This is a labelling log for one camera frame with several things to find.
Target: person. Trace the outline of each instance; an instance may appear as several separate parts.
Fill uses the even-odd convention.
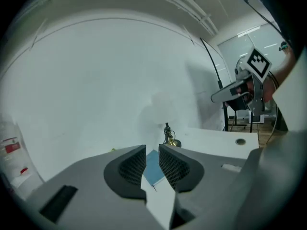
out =
[[[283,81],[287,78],[289,73],[292,71],[296,58],[294,56],[292,48],[283,41],[281,43],[280,49],[285,53],[285,59],[279,66],[279,70],[276,72],[272,72],[275,76],[279,85],[283,83]],[[254,92],[254,84],[252,81],[247,82],[249,92]],[[274,82],[270,77],[267,77],[263,83],[263,99],[264,102],[268,102],[273,99],[273,94],[276,91]]]

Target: ceiling light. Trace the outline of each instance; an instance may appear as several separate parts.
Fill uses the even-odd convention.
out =
[[[277,45],[277,44],[271,44],[271,45],[265,46],[264,48],[272,47],[272,46],[275,46],[275,45]]]
[[[255,28],[253,28],[253,29],[250,29],[250,30],[246,31],[246,32],[238,33],[237,36],[238,36],[238,37],[241,37],[241,36],[246,35],[247,33],[254,32],[254,31],[258,30],[258,29],[260,29],[260,26],[257,26],[257,27],[255,27]]]

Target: ceiling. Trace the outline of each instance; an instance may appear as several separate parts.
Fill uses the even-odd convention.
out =
[[[243,0],[194,0],[207,14],[218,30],[226,24],[253,12]],[[258,10],[265,7],[259,0],[248,0]]]

